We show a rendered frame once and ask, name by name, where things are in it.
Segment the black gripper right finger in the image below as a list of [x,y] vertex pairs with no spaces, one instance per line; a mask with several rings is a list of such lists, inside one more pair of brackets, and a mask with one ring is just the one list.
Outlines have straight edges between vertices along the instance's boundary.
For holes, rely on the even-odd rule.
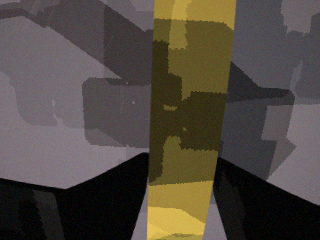
[[227,240],[320,240],[320,204],[217,156],[213,196]]

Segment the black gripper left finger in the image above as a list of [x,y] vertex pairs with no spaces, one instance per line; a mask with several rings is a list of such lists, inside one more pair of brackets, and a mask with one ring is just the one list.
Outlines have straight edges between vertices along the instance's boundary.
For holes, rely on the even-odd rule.
[[132,240],[148,167],[143,152],[68,189],[0,177],[0,239]]

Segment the yellow bar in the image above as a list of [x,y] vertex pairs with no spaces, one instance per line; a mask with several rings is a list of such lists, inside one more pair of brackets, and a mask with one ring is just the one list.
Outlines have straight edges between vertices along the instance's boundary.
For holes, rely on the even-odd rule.
[[201,240],[215,181],[236,0],[155,0],[148,240]]

